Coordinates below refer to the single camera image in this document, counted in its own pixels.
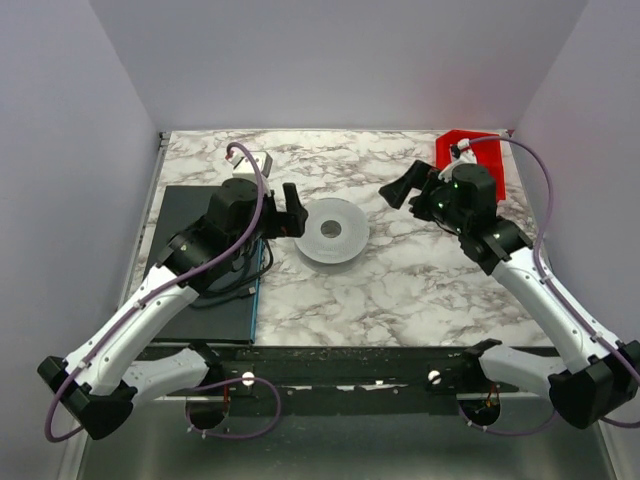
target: marble tabletop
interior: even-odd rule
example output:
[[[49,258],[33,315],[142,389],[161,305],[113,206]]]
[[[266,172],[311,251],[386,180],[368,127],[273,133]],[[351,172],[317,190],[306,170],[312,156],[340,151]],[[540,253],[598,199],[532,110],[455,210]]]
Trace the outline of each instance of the marble tabletop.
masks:
[[[280,208],[281,185],[303,202],[338,197],[369,219],[365,258],[353,270],[322,275],[297,257],[292,239],[272,242],[274,268],[262,280],[256,343],[295,346],[464,346],[485,338],[550,345],[515,298],[467,259],[455,237],[389,208],[378,195],[414,160],[433,163],[440,131],[174,132],[142,237],[132,288],[139,285],[167,185],[209,185],[230,176],[225,147],[268,151]],[[534,233],[531,212],[503,145],[507,200],[499,213]]]

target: blue edge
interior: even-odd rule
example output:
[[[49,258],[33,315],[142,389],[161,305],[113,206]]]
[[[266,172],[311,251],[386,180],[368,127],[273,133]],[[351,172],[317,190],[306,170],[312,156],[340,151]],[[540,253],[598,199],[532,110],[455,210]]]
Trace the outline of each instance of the blue edge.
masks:
[[[258,269],[262,268],[262,257],[264,256],[264,242],[260,240],[260,246],[258,247],[258,258],[260,262]],[[251,332],[249,334],[249,340],[251,343],[256,342],[256,323],[258,320],[258,300],[260,299],[260,279],[256,279],[255,283],[256,294],[253,296],[253,313],[251,314]]]

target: silver bolt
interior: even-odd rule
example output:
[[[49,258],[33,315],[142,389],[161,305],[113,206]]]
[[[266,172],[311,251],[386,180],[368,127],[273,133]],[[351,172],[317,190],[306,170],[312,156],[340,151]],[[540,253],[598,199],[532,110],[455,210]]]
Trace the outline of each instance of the silver bolt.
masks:
[[[440,382],[442,382],[442,377],[440,376],[439,371],[431,370],[427,374],[427,380],[429,380],[429,383],[431,383],[431,385],[438,385]]]

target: white wall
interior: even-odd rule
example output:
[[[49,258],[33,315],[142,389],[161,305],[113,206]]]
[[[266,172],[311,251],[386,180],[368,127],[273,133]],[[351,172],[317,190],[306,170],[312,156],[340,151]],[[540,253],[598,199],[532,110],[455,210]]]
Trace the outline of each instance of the white wall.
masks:
[[[116,306],[157,134],[86,0],[0,2],[0,66],[0,478],[51,479],[36,367]]]
[[[558,276],[624,340],[640,339],[640,3],[589,3],[518,124],[555,180],[547,246]],[[518,156],[533,206],[546,205]],[[624,418],[640,418],[639,401]],[[619,432],[640,476],[640,432]]]
[[[162,129],[515,126],[585,0],[91,0]]]

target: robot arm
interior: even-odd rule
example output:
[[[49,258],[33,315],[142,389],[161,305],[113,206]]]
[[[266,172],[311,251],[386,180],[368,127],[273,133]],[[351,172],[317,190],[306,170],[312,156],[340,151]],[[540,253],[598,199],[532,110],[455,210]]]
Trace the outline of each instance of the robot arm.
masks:
[[[259,177],[244,155],[232,156],[233,178],[215,188],[205,215],[171,239],[131,298],[80,348],[64,359],[47,357],[38,367],[43,380],[92,438],[112,433],[134,406],[196,387],[205,377],[224,380],[215,353],[204,345],[156,361],[136,358],[169,320],[227,273],[234,259],[251,250],[255,242],[304,233],[307,211],[300,204],[295,185],[283,185],[287,210],[278,212],[267,183],[271,157],[264,153],[255,155],[255,160],[262,172]],[[248,240],[215,267],[174,283],[219,257],[243,235],[257,206],[257,182],[263,182],[265,195],[258,223]],[[173,285],[148,299],[150,292],[168,283]],[[97,351],[89,355],[96,347]]]
[[[616,345],[634,368],[640,364],[640,344],[620,342],[554,278],[565,303],[558,299],[547,283],[550,268],[534,261],[531,240],[515,223],[497,215],[495,180],[485,167],[461,153],[454,149],[456,160],[446,171],[416,161],[379,193],[397,209],[412,189],[420,190],[409,201],[413,216],[456,235],[464,254],[518,299],[560,355],[542,358],[487,340],[469,349],[471,368],[490,381],[549,399],[568,423],[587,428],[632,399],[637,390],[629,372],[598,340]],[[595,335],[566,304],[589,320]]]

